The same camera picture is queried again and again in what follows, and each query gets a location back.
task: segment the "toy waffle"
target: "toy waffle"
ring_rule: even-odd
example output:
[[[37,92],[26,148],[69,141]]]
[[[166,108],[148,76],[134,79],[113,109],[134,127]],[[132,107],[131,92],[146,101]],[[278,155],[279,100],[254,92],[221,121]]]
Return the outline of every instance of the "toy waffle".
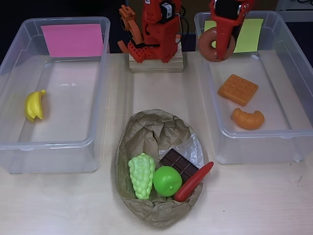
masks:
[[[231,75],[221,86],[218,94],[237,104],[246,106],[254,96],[259,86],[239,76]]]

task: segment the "red chili pepper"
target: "red chili pepper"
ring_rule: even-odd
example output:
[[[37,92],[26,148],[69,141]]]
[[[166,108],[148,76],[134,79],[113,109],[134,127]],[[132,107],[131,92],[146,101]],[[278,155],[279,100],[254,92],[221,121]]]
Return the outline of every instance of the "red chili pepper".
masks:
[[[213,162],[209,162],[202,168],[200,168],[194,175],[192,175],[189,180],[186,181],[183,186],[175,193],[174,199],[178,202],[185,201],[193,190],[197,187],[197,185],[201,182],[201,180],[210,172],[213,167]]]

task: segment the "toy donut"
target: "toy donut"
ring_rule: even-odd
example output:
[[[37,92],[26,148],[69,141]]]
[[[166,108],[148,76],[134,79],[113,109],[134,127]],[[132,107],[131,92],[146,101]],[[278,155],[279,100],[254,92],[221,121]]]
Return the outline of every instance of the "toy donut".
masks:
[[[228,57],[232,55],[236,46],[236,41],[235,38],[231,36],[229,46],[224,58],[218,59],[216,49],[212,47],[212,42],[216,41],[216,38],[217,38],[216,27],[213,27],[203,32],[203,34],[199,38],[200,53],[208,61],[221,62],[223,60],[228,59]]]

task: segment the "wire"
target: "wire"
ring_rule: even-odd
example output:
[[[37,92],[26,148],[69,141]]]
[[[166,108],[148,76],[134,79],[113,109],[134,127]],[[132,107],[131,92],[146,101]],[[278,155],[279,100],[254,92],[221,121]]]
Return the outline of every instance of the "wire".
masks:
[[[186,15],[186,8],[185,8],[183,5],[181,5],[180,7],[181,7],[181,9],[183,9],[183,11],[184,11],[184,13],[182,13],[181,15],[182,15],[182,16],[185,16],[185,15]]]
[[[181,43],[181,47],[183,47],[187,41],[188,35],[189,35],[189,22],[184,16],[180,16],[187,24],[187,32],[186,32],[186,37],[184,38],[184,41]]]
[[[298,3],[310,3],[312,6],[313,6],[313,0],[304,0],[304,1],[302,1],[302,0],[297,0],[297,2]]]
[[[181,39],[180,41],[182,41],[182,39],[184,38],[184,25],[183,23],[181,22],[181,30],[182,30],[182,34],[181,34]]]
[[[178,21],[179,21],[179,26],[180,26],[180,39],[177,43],[175,43],[175,45],[177,45],[181,42],[183,30],[182,30],[182,24],[181,24],[181,20],[180,20],[180,14],[176,12],[175,15],[178,15]]]

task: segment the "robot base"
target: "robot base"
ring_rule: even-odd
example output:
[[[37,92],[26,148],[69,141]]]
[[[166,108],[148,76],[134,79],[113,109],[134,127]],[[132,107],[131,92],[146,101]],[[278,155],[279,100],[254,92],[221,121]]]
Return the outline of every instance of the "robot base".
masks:
[[[177,52],[168,63],[161,60],[144,60],[142,63],[137,61],[129,54],[129,67],[131,72],[182,72],[183,56],[181,52],[181,43],[178,44]]]

